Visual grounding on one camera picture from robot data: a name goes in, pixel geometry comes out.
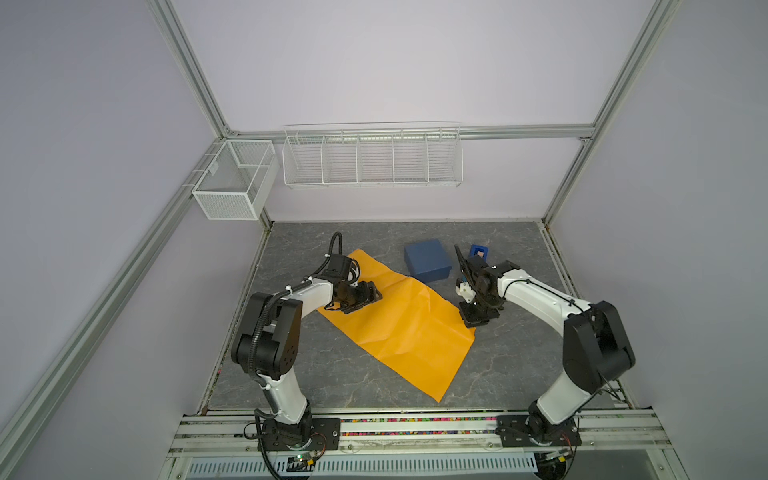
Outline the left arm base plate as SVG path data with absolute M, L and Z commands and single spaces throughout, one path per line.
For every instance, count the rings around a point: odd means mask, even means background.
M 267 451 L 334 451 L 341 439 L 341 419 L 319 417 L 287 425 L 274 419 L 261 424 L 261 440 Z

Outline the blue gift box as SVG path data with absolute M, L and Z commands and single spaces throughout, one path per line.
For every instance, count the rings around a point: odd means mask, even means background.
M 410 275 L 422 283 L 444 280 L 450 276 L 451 260 L 437 239 L 406 245 L 404 258 Z

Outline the orange wrapping paper sheet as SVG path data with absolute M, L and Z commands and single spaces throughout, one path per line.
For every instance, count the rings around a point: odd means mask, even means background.
M 440 402 L 467 357 L 475 332 L 426 284 L 389 269 L 361 249 L 350 254 L 382 299 L 343 314 L 318 310 L 356 345 Z

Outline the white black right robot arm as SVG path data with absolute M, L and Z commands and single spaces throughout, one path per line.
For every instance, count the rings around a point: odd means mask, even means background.
M 458 308 L 466 327 L 488 324 L 512 303 L 561 336 L 561 373 L 530 405 L 524 431 L 538 445 L 573 431 L 576 413 L 636 364 L 618 309 L 607 301 L 570 296 L 510 261 L 490 265 L 477 255 L 464 256 L 460 248 L 455 252 L 461 271 Z

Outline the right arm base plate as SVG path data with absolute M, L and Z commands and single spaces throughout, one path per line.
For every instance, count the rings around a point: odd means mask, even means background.
M 537 415 L 507 414 L 497 417 L 495 434 L 503 447 L 578 447 L 581 436 L 573 418 L 553 425 Z

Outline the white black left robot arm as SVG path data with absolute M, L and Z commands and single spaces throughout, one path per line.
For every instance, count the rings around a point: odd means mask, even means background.
M 233 363 L 255 381 L 269 404 L 256 415 L 277 431 L 311 435 L 311 407 L 293 370 L 302 320 L 317 309 L 351 314 L 382 299 L 372 281 L 361 279 L 357 260 L 343 253 L 343 234 L 333 233 L 318 268 L 296 285 L 248 299 L 230 346 Z

